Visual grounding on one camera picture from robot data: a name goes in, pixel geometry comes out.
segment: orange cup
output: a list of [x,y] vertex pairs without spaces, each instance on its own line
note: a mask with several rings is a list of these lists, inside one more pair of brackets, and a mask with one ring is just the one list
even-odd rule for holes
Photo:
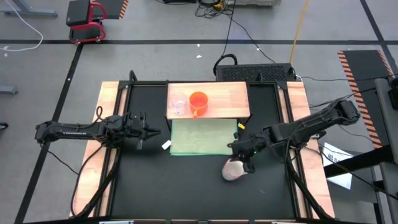
[[198,119],[198,116],[202,116],[207,111],[208,98],[203,92],[194,92],[189,97],[189,104],[193,113],[193,119]]

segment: white paper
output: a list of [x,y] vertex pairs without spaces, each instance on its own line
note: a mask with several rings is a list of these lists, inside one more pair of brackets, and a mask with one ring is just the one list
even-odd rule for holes
[[170,140],[167,140],[167,142],[165,142],[163,145],[162,145],[162,148],[164,149],[164,150],[166,150],[169,146],[171,146],[172,145],[172,142],[170,141]]
[[[343,161],[345,159],[349,159],[353,157],[350,153],[347,153],[341,149],[336,148],[335,146],[332,146],[331,144],[325,143],[323,148],[323,153],[328,156],[329,159],[333,160],[333,162],[338,162],[338,161]],[[322,155],[323,158],[323,166],[327,166],[332,164],[325,155]],[[353,176],[351,174],[342,174],[338,175],[335,177],[330,177],[327,178],[332,183],[335,183],[337,185],[340,185],[346,189],[351,189],[351,179]]]

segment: yellow cable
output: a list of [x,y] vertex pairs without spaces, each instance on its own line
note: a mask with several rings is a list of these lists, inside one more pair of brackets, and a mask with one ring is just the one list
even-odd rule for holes
[[290,53],[290,61],[289,61],[290,63],[293,62],[294,48],[296,48],[297,38],[299,37],[299,32],[300,32],[300,29],[301,29],[301,25],[303,24],[305,11],[307,11],[307,6],[308,6],[309,2],[310,2],[310,0],[306,0],[305,1],[304,9],[303,9],[303,11],[301,13],[301,17],[300,17],[300,22],[298,22],[298,27],[297,27],[297,30],[296,30],[296,36],[294,37],[293,47],[292,47],[292,51]]

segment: black stool seat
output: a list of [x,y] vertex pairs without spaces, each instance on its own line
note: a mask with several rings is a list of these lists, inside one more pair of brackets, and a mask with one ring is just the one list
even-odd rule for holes
[[87,24],[90,11],[90,0],[70,1],[67,14],[67,26]]

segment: clear plastic cup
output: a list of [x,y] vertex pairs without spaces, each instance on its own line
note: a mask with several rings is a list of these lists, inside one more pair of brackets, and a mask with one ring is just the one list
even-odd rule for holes
[[185,109],[187,107],[187,96],[185,96],[183,93],[174,93],[172,95],[172,105],[176,114],[185,114]]

